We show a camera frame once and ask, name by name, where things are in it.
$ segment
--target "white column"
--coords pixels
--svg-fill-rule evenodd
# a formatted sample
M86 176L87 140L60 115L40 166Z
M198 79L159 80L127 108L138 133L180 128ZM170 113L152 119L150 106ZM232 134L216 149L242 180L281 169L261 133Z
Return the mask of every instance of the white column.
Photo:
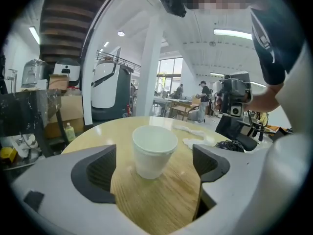
M164 25L160 15L150 18L145 47L142 53L138 83L136 116L149 116L153 104Z

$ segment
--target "glass wall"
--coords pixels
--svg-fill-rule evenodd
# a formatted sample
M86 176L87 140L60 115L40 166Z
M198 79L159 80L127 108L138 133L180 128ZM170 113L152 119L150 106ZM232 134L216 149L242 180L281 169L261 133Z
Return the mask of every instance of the glass wall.
M174 93L180 85L183 58L164 59L158 62L156 91Z

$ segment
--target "white tissue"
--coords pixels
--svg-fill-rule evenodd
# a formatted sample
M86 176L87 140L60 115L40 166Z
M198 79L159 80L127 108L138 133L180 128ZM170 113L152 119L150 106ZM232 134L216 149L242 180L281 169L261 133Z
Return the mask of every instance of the white tissue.
M194 134L196 136L203 137L203 140L199 140L199 139L183 139L182 140L183 143L185 145L187 145L189 147L189 149L191 149L191 150L192 150L192 145L194 145L194 144L205 144L205 145L209 145L209 146L214 146L216 143L215 139L207 136L204 131L191 130L188 127L182 126L182 125L175 125L174 128L189 132L189 133Z

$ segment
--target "plastic bottle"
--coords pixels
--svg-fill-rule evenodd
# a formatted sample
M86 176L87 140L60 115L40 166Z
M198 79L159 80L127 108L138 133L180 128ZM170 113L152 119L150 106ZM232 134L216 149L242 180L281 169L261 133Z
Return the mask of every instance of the plastic bottle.
M74 128L70 126L69 123L67 123L67 126L65 128L65 134L67 135L67 139L69 142L72 142L76 138Z

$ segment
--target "beige tabletop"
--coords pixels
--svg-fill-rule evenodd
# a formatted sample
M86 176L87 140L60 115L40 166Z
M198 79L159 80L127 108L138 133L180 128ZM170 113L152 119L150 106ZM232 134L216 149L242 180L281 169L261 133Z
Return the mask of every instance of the beige tabletop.
M142 125L169 129L179 141L163 174L155 180L143 179L135 170L132 133ZM116 170L112 177L111 193L115 195L117 206L146 232L166 235L192 222L200 189L200 179L192 164L192 151L182 142L184 138L200 137L174 129L175 125L203 130L215 142L227 140L214 131L180 120L128 117L93 127L70 143L63 153L116 144Z

